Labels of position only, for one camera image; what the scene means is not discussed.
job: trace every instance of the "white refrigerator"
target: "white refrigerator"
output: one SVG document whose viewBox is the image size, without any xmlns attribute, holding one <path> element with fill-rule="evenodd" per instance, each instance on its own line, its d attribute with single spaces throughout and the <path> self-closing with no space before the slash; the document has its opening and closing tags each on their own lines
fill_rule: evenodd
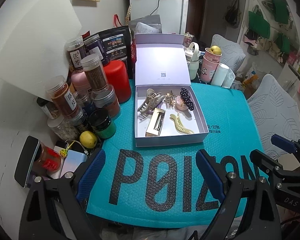
<svg viewBox="0 0 300 240">
<path fill-rule="evenodd" d="M 159 14 L 162 33 L 184 34 L 188 14 L 189 0 L 160 0 L 158 9 L 153 15 Z M 150 15 L 158 6 L 158 0 L 130 0 L 131 20 Z"/>
</svg>

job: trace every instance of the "open gift box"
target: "open gift box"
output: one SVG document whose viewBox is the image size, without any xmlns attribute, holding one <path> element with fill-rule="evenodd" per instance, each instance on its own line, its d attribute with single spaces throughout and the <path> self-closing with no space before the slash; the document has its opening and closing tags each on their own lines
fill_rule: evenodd
<svg viewBox="0 0 300 240">
<path fill-rule="evenodd" d="M 135 96 L 135 140 L 137 147 L 166 146 L 202 142 L 209 133 L 198 100 L 191 88 L 188 65 L 183 50 L 184 35 L 147 33 L 136 34 L 136 96 Z M 163 101 L 159 108 L 165 110 L 159 136 L 146 137 L 152 115 L 141 114 L 138 108 L 146 99 L 149 88 L 155 93 L 165 95 L 169 91 L 180 95 L 181 88 L 189 91 L 194 103 L 193 111 L 180 111 Z M 193 134 L 183 134 L 176 130 L 170 114 L 178 116 L 184 127 Z"/>
</svg>

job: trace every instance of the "red canister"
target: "red canister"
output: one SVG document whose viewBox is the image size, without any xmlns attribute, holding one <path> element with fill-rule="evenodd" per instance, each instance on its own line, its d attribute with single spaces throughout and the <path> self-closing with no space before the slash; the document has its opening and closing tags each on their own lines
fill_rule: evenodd
<svg viewBox="0 0 300 240">
<path fill-rule="evenodd" d="M 121 60 L 112 60 L 104 66 L 109 84 L 113 85 L 119 103 L 131 97 L 131 87 L 126 66 Z"/>
</svg>

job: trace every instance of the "box lid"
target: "box lid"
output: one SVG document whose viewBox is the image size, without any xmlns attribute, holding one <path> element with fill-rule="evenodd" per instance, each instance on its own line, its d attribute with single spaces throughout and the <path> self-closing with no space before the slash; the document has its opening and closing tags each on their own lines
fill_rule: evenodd
<svg viewBox="0 0 300 240">
<path fill-rule="evenodd" d="M 136 86 L 190 85 L 184 35 L 136 34 Z"/>
</svg>

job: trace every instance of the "smartphone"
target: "smartphone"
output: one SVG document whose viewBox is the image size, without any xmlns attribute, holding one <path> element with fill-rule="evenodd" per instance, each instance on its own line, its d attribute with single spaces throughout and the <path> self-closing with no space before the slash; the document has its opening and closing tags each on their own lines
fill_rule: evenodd
<svg viewBox="0 0 300 240">
<path fill-rule="evenodd" d="M 35 155 L 39 149 L 40 141 L 37 138 L 28 136 L 14 172 L 14 179 L 25 188 L 30 176 L 31 168 L 34 162 Z"/>
</svg>

